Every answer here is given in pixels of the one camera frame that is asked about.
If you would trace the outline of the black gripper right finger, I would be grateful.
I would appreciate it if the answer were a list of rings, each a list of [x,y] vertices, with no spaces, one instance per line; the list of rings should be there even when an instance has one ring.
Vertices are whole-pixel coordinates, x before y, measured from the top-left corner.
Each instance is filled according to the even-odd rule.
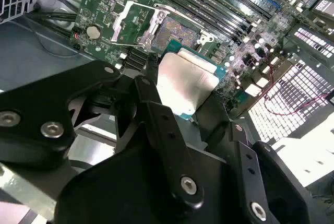
[[[269,145],[248,141],[246,131],[229,118],[217,98],[206,99],[196,118],[205,150],[231,169],[238,200],[251,223],[313,223],[305,188]]]

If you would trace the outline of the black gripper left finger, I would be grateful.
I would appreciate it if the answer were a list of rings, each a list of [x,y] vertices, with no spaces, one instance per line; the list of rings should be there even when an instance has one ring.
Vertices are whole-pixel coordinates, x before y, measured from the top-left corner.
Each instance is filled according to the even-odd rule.
[[[67,158],[75,130],[101,114],[116,117],[120,152],[142,126],[178,126],[171,109],[161,102],[157,79],[156,61],[149,61],[134,78],[106,62],[93,61],[3,92],[1,161],[56,168]]]

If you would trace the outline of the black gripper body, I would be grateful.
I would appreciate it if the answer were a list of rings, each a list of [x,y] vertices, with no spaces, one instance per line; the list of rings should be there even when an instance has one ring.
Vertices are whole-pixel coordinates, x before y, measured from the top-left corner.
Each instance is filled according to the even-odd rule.
[[[55,223],[247,223],[231,167],[186,146],[176,125],[142,126],[119,154],[63,189]]]

